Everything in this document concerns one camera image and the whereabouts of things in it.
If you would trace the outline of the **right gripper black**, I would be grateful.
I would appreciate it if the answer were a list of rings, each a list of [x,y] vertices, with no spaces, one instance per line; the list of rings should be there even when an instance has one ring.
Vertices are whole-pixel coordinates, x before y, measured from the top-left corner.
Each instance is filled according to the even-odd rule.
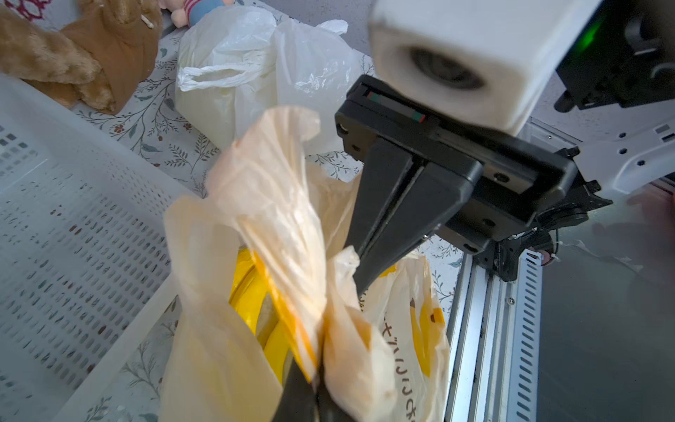
[[[364,75],[335,115],[345,151],[363,163],[345,246],[360,258],[357,294],[430,236],[514,281],[525,250],[552,253],[553,230],[606,207],[575,149],[549,152],[418,105]]]

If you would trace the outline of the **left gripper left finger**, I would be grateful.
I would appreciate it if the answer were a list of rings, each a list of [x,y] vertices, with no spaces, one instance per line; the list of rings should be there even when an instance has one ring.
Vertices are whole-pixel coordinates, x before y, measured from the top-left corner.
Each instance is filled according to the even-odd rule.
[[[315,422],[316,419],[316,393],[298,364],[292,362],[272,422]]]

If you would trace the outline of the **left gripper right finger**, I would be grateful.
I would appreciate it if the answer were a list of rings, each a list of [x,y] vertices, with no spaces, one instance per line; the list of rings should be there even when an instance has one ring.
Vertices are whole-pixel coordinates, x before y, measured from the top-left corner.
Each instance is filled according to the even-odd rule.
[[[332,399],[326,386],[323,369],[319,372],[316,404],[319,422],[354,422],[354,419]]]

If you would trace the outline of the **beige plastic bag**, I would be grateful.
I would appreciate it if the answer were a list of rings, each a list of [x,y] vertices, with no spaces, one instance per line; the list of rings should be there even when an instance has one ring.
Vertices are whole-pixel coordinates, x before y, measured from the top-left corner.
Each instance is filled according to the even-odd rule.
[[[358,421],[441,421],[448,396],[446,321],[425,256],[412,252],[365,295],[345,246],[358,182],[309,163],[320,119],[274,107],[221,154],[204,199],[165,214],[182,315],[165,371],[163,421],[269,421],[279,383],[230,306],[237,253],[251,252],[290,351],[308,383],[326,386]]]

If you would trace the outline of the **white plastic bag lemon print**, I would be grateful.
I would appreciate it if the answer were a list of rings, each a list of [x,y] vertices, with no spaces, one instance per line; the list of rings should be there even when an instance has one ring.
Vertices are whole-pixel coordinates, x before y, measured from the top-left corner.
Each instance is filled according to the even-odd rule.
[[[220,149],[271,107],[305,107],[321,123],[306,154],[342,151],[334,116],[362,74],[347,31],[342,19],[309,26],[257,6],[214,8],[181,39],[175,107]]]

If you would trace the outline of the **orange-yellow banana bunch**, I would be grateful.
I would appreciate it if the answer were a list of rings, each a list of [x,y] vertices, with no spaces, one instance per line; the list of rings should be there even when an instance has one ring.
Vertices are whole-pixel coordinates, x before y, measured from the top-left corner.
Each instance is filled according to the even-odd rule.
[[[237,253],[230,306],[254,334],[272,372],[283,384],[293,355],[283,324],[274,309],[267,282],[258,272],[251,252],[246,248],[241,248]]]

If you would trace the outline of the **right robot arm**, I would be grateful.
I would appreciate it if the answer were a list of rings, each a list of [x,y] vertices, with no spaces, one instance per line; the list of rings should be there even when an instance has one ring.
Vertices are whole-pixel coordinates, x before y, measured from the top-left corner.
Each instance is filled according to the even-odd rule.
[[[673,172],[673,121],[553,152],[518,137],[552,75],[560,113],[672,100],[671,2],[378,1],[369,39],[375,75],[335,115],[363,163],[359,293],[432,235],[513,281],[552,230]]]

